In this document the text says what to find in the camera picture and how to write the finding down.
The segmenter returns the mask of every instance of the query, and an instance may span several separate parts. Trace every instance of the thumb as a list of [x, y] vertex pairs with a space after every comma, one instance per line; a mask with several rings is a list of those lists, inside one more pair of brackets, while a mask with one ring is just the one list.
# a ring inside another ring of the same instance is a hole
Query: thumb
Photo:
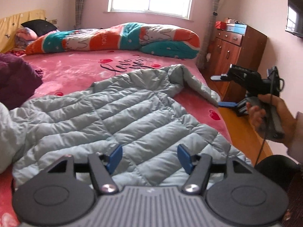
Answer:
[[[266, 95], [258, 95], [258, 98], [260, 101], [265, 102], [265, 103], [270, 103], [270, 99], [271, 99], [271, 94], [266, 94]], [[277, 96], [272, 96], [272, 105], [277, 107], [278, 103], [281, 101], [282, 99], [277, 97]]]

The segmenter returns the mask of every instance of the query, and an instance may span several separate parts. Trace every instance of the pink bedspread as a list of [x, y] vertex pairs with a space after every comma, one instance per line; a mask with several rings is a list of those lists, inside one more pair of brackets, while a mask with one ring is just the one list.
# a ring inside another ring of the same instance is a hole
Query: pink bedspread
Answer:
[[[137, 69], [154, 68], [175, 64], [185, 65], [201, 82], [205, 83], [195, 65], [195, 60], [180, 60], [158, 57], [137, 51], [92, 51], [65, 52], [56, 54], [30, 55], [24, 59], [44, 72], [43, 84], [36, 90], [35, 97], [44, 95], [66, 95], [90, 87], [92, 82], [101, 81]], [[199, 122], [218, 130], [231, 141], [226, 125], [218, 109], [190, 88], [184, 88], [174, 99], [183, 105]], [[11, 201], [11, 168], [0, 175], [0, 227], [16, 226], [16, 216]]]

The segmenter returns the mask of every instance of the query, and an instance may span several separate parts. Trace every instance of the black pillow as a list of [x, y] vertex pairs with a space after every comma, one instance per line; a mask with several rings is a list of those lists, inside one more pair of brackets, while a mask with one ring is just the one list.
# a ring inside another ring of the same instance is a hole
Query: black pillow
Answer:
[[43, 19], [34, 19], [21, 24], [23, 27], [27, 27], [33, 30], [37, 36], [43, 36], [46, 33], [57, 30], [52, 23]]

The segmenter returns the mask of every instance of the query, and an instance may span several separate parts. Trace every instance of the drawer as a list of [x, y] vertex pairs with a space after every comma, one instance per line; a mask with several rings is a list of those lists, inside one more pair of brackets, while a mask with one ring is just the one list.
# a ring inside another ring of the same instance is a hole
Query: drawer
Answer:
[[243, 35], [229, 31], [218, 30], [216, 37], [241, 46]]

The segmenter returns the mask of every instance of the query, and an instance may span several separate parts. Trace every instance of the wooden floor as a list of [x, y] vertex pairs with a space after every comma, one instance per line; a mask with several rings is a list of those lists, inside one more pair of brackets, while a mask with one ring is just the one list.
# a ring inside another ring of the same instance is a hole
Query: wooden floor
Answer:
[[[216, 86], [210, 80], [210, 77], [204, 72], [201, 73], [207, 85], [212, 90], [218, 92]], [[235, 112], [228, 108], [219, 108], [219, 112], [225, 121], [233, 145], [250, 158], [253, 165], [255, 165], [263, 139], [259, 137], [249, 123], [248, 116], [237, 117]], [[259, 161], [272, 154], [272, 150], [267, 142], [265, 142]]]

